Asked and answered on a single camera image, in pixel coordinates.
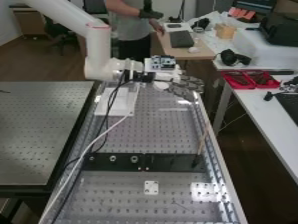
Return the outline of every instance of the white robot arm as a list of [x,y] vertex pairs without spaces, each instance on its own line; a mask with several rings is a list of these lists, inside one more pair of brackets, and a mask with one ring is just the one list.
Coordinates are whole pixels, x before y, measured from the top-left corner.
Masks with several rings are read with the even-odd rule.
[[130,60],[110,59],[110,27],[91,17],[67,0],[23,0],[45,16],[74,31],[86,39],[85,78],[90,80],[116,81],[120,72],[136,82],[146,80],[179,81],[179,71],[164,73],[148,72],[142,63]]
[[45,16],[86,38],[86,79],[112,81],[110,71],[110,27],[66,0],[23,0]]

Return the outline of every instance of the person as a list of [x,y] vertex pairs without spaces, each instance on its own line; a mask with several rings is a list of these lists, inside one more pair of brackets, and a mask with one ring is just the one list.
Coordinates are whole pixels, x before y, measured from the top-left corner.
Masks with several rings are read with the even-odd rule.
[[119,59],[143,62],[150,57],[150,26],[163,35],[156,21],[163,14],[151,10],[151,0],[104,0],[104,5],[116,15]]

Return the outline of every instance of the cardboard box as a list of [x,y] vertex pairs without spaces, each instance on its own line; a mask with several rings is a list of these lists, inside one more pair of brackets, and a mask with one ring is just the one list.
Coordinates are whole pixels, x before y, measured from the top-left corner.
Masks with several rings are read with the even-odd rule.
[[236,28],[224,24],[215,25],[216,36],[220,39],[232,39]]

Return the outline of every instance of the keyboard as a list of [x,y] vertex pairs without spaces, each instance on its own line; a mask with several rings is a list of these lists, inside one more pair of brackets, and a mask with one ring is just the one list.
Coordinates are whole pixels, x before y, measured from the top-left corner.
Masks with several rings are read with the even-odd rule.
[[289,115],[292,121],[298,125],[298,94],[276,94],[275,95],[283,109]]
[[188,31],[170,32],[170,45],[172,48],[190,48],[194,45]]

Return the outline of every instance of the black bracket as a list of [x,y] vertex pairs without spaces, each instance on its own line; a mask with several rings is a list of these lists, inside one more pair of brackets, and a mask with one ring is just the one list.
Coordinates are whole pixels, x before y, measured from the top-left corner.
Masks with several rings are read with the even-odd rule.
[[82,167],[86,171],[204,173],[204,161],[195,154],[96,153]]

